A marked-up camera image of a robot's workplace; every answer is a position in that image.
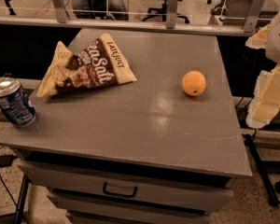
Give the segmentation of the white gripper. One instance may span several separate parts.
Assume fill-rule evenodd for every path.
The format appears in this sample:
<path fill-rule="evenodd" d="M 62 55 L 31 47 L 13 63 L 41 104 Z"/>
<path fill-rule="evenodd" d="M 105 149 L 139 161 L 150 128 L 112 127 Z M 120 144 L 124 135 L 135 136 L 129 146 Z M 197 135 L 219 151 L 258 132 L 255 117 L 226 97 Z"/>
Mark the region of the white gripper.
<path fill-rule="evenodd" d="M 271 23 L 250 36 L 245 45 L 251 49 L 265 49 L 268 59 L 280 63 L 280 11 Z M 280 111 L 280 64 L 270 72 L 261 71 L 248 107 L 246 124 L 253 129 L 268 125 Z"/>

